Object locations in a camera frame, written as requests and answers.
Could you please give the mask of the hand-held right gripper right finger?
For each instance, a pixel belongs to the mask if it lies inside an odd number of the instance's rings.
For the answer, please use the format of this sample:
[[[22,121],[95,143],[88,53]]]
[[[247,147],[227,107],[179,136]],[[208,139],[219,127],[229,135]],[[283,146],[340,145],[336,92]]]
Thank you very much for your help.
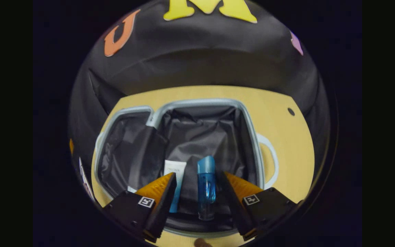
[[[218,171],[218,188],[244,241],[284,232],[302,217],[302,201],[295,203],[274,187],[261,189],[229,172]]]

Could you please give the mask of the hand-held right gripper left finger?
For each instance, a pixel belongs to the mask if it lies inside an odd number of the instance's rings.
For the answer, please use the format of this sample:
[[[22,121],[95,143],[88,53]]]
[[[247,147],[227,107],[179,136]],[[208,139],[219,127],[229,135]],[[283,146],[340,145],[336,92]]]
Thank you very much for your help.
[[[176,187],[175,172],[168,173],[136,192],[122,192],[103,212],[132,236],[155,243],[163,232]]]

